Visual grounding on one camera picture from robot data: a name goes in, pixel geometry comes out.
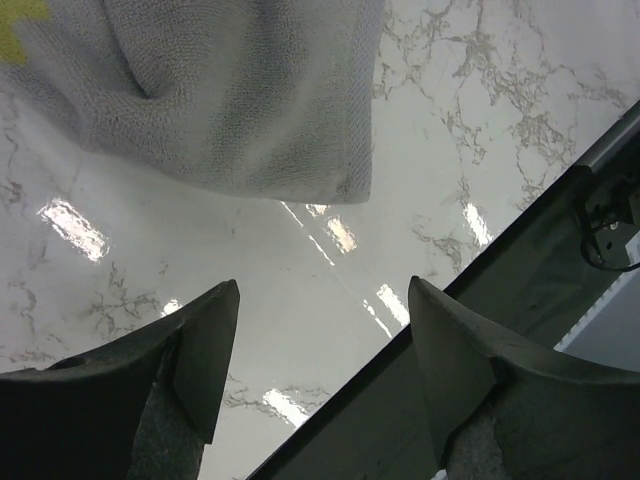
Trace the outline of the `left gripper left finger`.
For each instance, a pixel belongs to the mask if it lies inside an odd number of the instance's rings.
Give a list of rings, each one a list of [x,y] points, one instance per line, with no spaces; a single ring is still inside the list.
[[[240,293],[177,311],[48,368],[1,377],[5,479],[194,479],[214,437]]]

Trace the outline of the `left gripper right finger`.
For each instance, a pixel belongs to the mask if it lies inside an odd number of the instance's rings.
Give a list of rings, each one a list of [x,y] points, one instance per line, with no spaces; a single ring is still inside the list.
[[[430,464],[451,479],[635,479],[639,376],[535,343],[413,278]]]

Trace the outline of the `grey white towel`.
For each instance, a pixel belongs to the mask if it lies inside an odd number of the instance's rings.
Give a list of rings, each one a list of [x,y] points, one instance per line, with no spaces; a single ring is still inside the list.
[[[1,85],[88,150],[219,193],[367,201],[380,1],[5,1]]]

